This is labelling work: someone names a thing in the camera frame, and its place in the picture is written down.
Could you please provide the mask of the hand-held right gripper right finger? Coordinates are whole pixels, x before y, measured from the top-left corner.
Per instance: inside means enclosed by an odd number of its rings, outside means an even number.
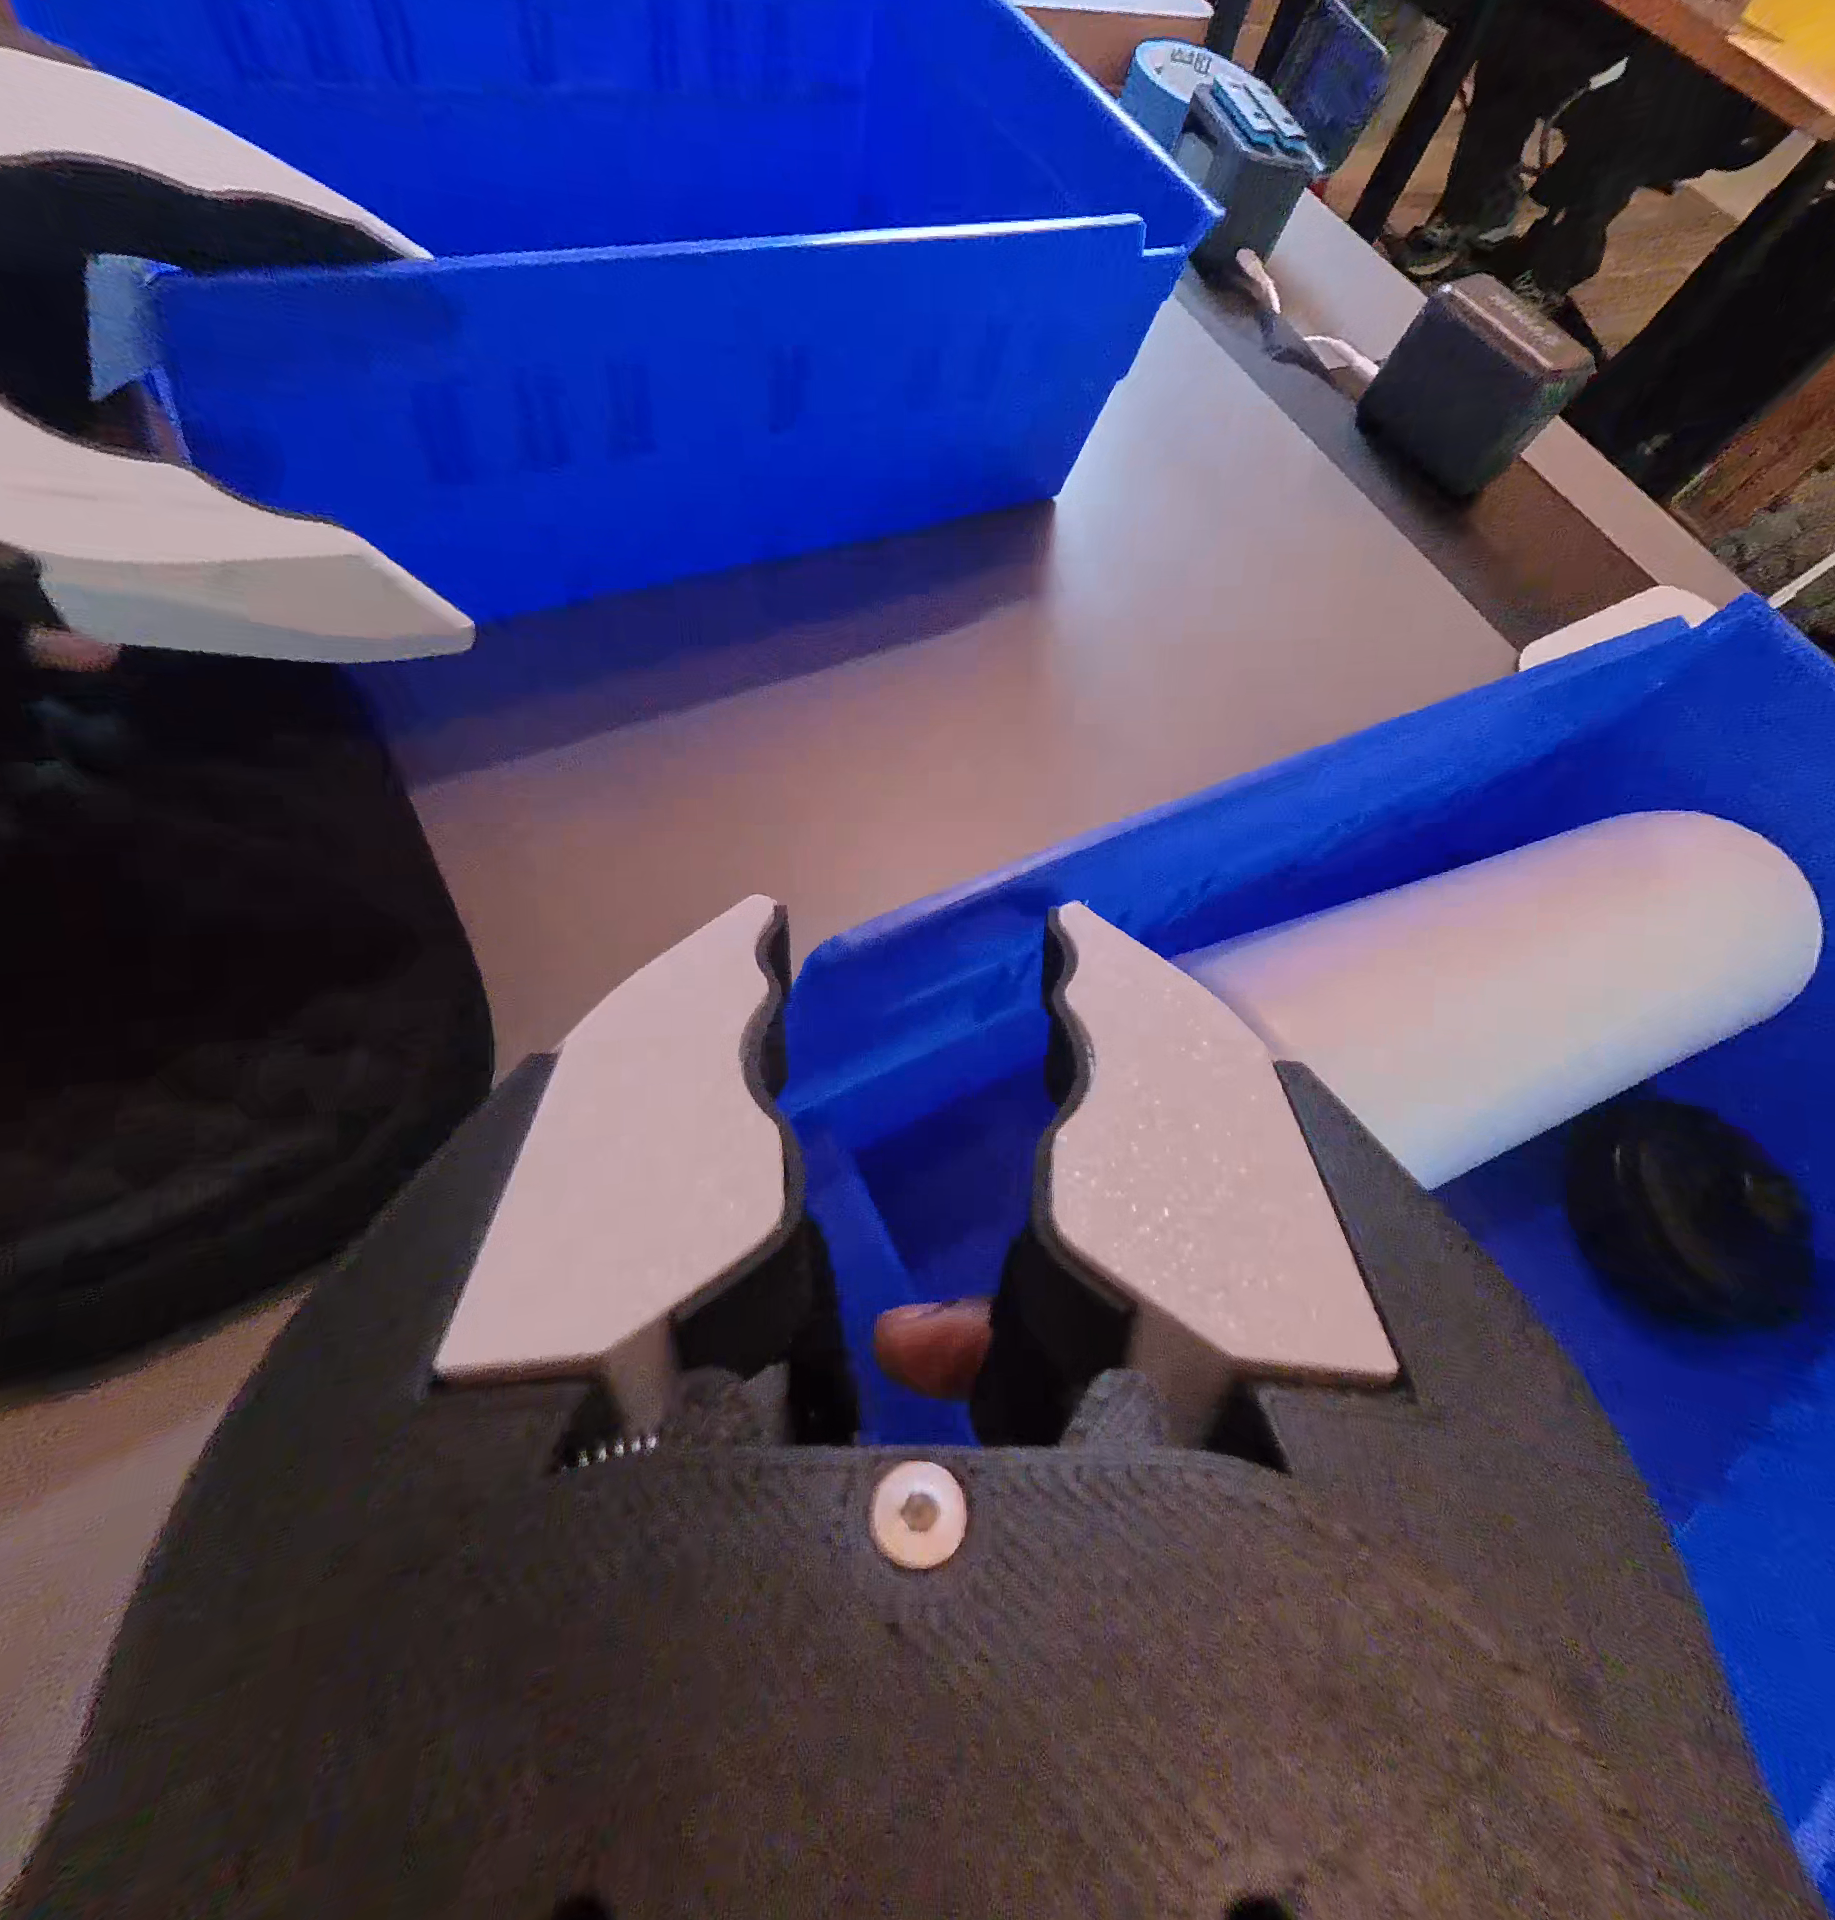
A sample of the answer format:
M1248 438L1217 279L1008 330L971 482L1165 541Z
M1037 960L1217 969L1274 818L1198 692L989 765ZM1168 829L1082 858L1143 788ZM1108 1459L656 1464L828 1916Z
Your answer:
M1082 902L1047 915L1042 994L1051 1115L978 1440L1072 1440L1115 1373L1178 1450L1274 1450L1263 1390L1394 1392L1401 1354L1267 1042Z

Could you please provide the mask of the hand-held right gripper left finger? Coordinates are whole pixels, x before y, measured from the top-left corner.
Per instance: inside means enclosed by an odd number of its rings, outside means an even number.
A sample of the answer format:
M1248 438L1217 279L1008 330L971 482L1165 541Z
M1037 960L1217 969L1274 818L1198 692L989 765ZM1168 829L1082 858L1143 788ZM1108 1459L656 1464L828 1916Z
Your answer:
M604 997L547 1061L439 1390L562 1384L562 1450L656 1450L707 1390L758 1440L856 1440L828 1238L783 1115L788 926L750 894Z

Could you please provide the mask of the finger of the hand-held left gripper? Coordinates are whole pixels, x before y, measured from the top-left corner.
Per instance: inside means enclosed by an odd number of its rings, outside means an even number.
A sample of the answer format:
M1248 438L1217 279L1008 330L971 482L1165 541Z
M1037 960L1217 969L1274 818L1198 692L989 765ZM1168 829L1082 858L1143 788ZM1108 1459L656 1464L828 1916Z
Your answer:
M343 270L429 256L365 205L205 115L0 44L0 267L92 256L175 270Z
M0 614L113 648L383 663L466 650L473 617L375 542L86 447L0 400Z

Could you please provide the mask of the white plastic bottle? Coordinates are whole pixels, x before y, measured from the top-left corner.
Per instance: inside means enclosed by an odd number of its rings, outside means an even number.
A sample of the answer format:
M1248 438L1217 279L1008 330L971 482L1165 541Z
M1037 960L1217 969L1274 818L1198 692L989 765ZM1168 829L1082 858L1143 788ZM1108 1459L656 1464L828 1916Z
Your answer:
M1646 808L1178 955L1433 1192L1793 1004L1824 915L1762 835Z

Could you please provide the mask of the blue plastic bin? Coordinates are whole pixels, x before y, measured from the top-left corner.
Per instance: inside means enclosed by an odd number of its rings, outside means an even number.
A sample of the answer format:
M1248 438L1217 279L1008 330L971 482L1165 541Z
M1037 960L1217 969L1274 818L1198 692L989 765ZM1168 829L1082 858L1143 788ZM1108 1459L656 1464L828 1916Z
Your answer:
M424 259L156 275L189 461L489 624L1051 498L1217 201L1009 5L18 5Z
M1175 960L1636 808L1758 833L1824 947L1772 1024L1658 1075L1785 1167L1815 1302L1772 1332L1625 1307L1534 1138L1443 1192L1567 1349L1662 1521L1796 1854L1835 1916L1835 663L1762 601L1646 617L821 945L787 1016L787 1111L853 1340L880 1310L996 1289L1047 1123L1042 947L1078 898Z

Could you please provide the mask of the black bottle lid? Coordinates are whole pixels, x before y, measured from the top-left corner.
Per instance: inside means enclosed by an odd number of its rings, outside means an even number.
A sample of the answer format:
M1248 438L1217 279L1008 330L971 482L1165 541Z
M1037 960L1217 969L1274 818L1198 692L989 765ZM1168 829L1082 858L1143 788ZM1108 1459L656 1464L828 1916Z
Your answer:
M1656 1323L1768 1332L1812 1310L1805 1192L1708 1108L1625 1093L1576 1115L1560 1199L1579 1257Z

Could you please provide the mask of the person's right hand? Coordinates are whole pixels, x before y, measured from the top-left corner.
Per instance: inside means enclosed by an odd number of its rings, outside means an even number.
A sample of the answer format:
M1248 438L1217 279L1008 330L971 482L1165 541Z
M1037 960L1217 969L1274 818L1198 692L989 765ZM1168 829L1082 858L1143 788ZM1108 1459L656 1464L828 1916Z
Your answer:
M991 1349L991 1300L908 1302L875 1317L872 1360L883 1382L966 1405Z

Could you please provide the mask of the black dimpled cushion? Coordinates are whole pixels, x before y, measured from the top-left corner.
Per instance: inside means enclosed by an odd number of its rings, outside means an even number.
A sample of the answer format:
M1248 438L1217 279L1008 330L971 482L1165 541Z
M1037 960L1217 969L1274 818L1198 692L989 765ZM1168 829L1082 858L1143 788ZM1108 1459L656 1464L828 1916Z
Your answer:
M337 667L0 631L0 1390L333 1263L493 1082L473 940Z

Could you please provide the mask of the dark grey box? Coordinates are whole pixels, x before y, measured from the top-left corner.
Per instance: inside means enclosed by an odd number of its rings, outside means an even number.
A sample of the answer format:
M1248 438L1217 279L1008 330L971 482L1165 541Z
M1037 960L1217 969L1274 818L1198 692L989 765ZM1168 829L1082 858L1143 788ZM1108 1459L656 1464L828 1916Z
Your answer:
M1497 279L1438 285L1355 400L1355 431L1453 503L1477 498L1596 379Z

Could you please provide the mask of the blue tape roll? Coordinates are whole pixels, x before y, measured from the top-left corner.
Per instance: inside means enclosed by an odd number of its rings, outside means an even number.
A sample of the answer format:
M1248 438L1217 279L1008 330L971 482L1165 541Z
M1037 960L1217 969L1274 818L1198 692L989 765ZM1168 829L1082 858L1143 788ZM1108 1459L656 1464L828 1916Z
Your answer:
M1150 143L1175 154L1187 125L1187 108L1203 87L1225 87L1242 108L1254 105L1259 84L1248 67L1209 52L1182 37L1139 43L1128 79L1120 87L1120 108L1135 119Z

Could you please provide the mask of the grey battery charger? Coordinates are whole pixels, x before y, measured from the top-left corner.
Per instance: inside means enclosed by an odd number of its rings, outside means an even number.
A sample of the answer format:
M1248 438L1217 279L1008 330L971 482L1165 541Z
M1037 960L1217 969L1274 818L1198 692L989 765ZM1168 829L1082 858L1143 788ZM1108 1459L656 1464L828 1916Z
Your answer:
M1296 5L1268 79L1234 63L1195 87L1173 154L1220 209L1192 250L1203 282L1232 282L1240 256L1274 256L1298 198L1355 150L1384 79L1384 44L1346 5Z

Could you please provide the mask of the wooden desk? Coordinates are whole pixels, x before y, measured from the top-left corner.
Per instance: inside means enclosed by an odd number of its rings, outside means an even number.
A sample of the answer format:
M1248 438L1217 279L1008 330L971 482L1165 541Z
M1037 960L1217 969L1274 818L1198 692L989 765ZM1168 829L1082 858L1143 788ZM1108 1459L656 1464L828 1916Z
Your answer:
M1741 28L1746 5L1607 5L1782 131L1835 143L1835 67Z

